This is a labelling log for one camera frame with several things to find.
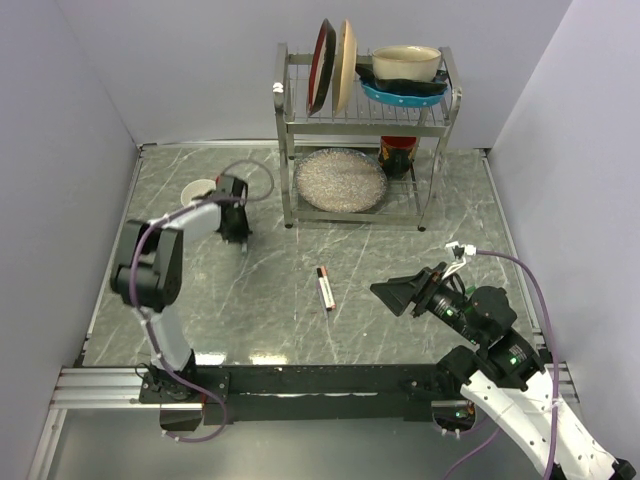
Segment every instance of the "plate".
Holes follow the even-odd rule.
[[[445,90],[440,95],[432,95],[430,97],[412,97],[410,95],[394,95],[393,93],[381,92],[380,90],[376,90],[371,85],[367,83],[360,83],[362,85],[362,90],[364,90],[364,94],[369,97],[371,100],[375,100],[376,102],[384,103],[385,105],[392,105],[394,107],[404,107],[404,108],[428,108],[433,107],[440,103],[440,100],[444,97],[444,94],[447,93]]]
[[[320,27],[309,74],[307,115],[319,112],[324,105],[331,84],[331,71],[336,56],[336,31],[326,18]]]
[[[362,212],[387,191],[387,177],[373,158],[350,148],[316,150],[296,164],[298,193],[326,212]]]
[[[356,54],[358,43],[349,20],[342,22],[340,28],[340,47],[336,56],[336,66],[333,69],[333,115],[336,116],[349,103],[353,79],[356,75]]]

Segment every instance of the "metal frame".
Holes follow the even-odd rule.
[[[379,141],[369,140],[362,142],[351,142],[348,140],[326,140],[322,137],[300,138],[296,140],[297,146],[304,147],[352,147],[352,148],[378,148]],[[278,148],[278,140],[202,140],[198,142],[179,142],[179,143],[162,143],[162,144],[141,144],[139,148],[144,151],[154,148]]]
[[[293,226],[293,221],[297,218],[301,220],[415,225],[419,230],[425,230],[425,213],[432,196],[432,185],[438,183],[441,173],[438,165],[449,142],[462,99],[462,88],[451,49],[441,47],[440,51],[442,52],[441,66],[444,64],[446,68],[451,88],[449,89],[450,97],[445,96],[436,107],[414,109],[385,106],[366,98],[359,85],[360,82],[355,80],[350,103],[343,114],[335,116],[330,110],[327,112],[329,109],[327,105],[317,116],[307,117],[305,113],[298,114],[298,112],[306,111],[304,95],[298,95],[298,92],[306,92],[308,71],[313,55],[308,53],[289,54],[286,43],[278,45],[273,100],[280,150],[280,183],[285,226]],[[371,63],[372,57],[370,54],[358,55],[357,61]],[[294,192],[292,192],[289,162],[296,160],[296,135],[394,135],[418,137],[418,141],[422,137],[438,138],[438,144],[433,153],[434,166],[429,192],[424,206],[420,202],[415,172],[412,169],[410,178],[392,183],[401,183],[411,187],[406,188],[406,195],[410,198],[411,193],[413,194],[413,200],[416,204],[415,213],[376,213],[375,211],[370,213],[333,213],[300,209],[297,205],[294,207],[291,198]]]
[[[547,365],[547,368],[553,373],[551,366]],[[440,394],[425,389],[435,370],[434,365],[427,364],[229,366],[201,367],[201,370],[205,371],[205,377],[216,377],[216,382],[219,376],[226,376],[225,388],[231,397],[228,408],[232,421],[336,418],[336,413],[340,413],[339,418],[401,417],[407,421],[430,421],[431,407],[437,406],[438,399],[462,398],[460,395]],[[265,375],[268,371],[273,373],[271,378]],[[138,373],[148,374],[145,369],[139,369]],[[560,393],[575,408],[579,399],[566,364],[560,365],[559,375]],[[141,392],[145,391],[146,382],[146,379],[143,381],[138,377],[133,368],[63,369],[28,479],[48,478],[69,410],[152,409],[162,411],[165,415],[168,410],[202,410],[200,402],[141,403],[140,400],[144,400]],[[233,382],[237,382],[237,386],[232,386]],[[205,424],[218,424],[219,415],[218,405],[205,405]]]
[[[133,191],[135,189],[136,183],[138,182],[138,177],[140,176],[140,168],[142,168],[142,161],[144,159],[143,152],[144,148],[138,147],[138,158],[136,159],[136,163],[133,167],[133,174],[131,175],[131,182],[129,182],[129,190],[127,191],[127,197],[124,202],[124,209],[122,210],[122,216],[120,217],[120,223],[118,224],[118,231],[116,232],[116,238],[113,242],[113,247],[111,247],[109,262],[107,263],[104,277],[102,278],[102,284],[100,285],[98,298],[96,299],[96,304],[93,308],[93,313],[91,314],[91,323],[89,324],[89,330],[87,331],[85,343],[87,340],[89,340],[89,336],[91,336],[91,332],[93,331],[93,326],[95,325],[96,317],[98,316],[98,310],[100,309],[100,304],[102,303],[102,295],[104,294],[104,290],[109,282],[109,273],[111,272],[111,265],[113,264],[113,259],[116,255],[118,241],[120,240],[120,233],[122,232],[122,227],[124,226],[124,222],[127,219],[127,212],[129,211],[129,205],[131,204],[131,199],[133,198]]]
[[[484,166],[484,170],[487,174],[487,178],[489,178],[489,183],[491,184],[491,193],[493,194],[493,200],[496,202],[498,206],[498,212],[500,213],[500,222],[502,223],[502,228],[504,228],[505,237],[507,239],[507,245],[509,247],[509,254],[518,258],[518,252],[516,251],[516,244],[513,242],[513,237],[511,236],[511,230],[509,230],[509,223],[507,222],[507,217],[504,214],[504,209],[502,208],[502,202],[500,201],[500,197],[498,196],[498,189],[496,188],[496,182],[493,180],[493,174],[491,173],[491,168],[489,167],[489,159],[487,158],[486,153],[482,156],[482,165]],[[531,326],[536,330],[540,330],[540,322],[538,321],[538,316],[536,314],[536,310],[533,307],[533,301],[531,300],[531,295],[529,293],[529,287],[527,285],[526,279],[524,278],[524,273],[522,273],[522,269],[516,268],[516,276],[518,278],[518,284],[520,285],[520,289],[523,292],[524,304],[527,309],[527,314],[529,315],[529,319],[531,320]]]

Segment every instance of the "white wall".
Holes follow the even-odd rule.
[[[0,5],[0,477],[79,352],[136,156],[53,0]]]
[[[138,143],[275,138],[276,44],[311,51],[328,17],[366,51],[452,47],[451,145],[490,147],[570,0],[58,0]]]
[[[640,3],[574,0],[491,152],[588,425],[640,466]]]

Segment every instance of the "round tray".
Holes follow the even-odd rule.
[[[350,148],[316,150],[296,164],[298,193],[320,210],[362,212],[387,190],[387,177],[373,158]]]
[[[409,95],[395,95],[393,93],[381,92],[380,90],[376,90],[370,85],[366,83],[361,83],[362,89],[364,90],[364,94],[369,97],[371,100],[375,100],[376,102],[384,103],[385,105],[392,105],[394,107],[405,107],[405,108],[427,108],[433,107],[440,103],[440,100],[444,97],[444,94],[447,93],[445,90],[440,95],[432,95],[430,97],[412,97]]]

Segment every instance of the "red plate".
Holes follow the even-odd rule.
[[[307,97],[307,114],[320,111],[327,98],[331,84],[333,61],[336,57],[336,31],[326,18],[320,27],[313,62],[309,73],[309,94]]]

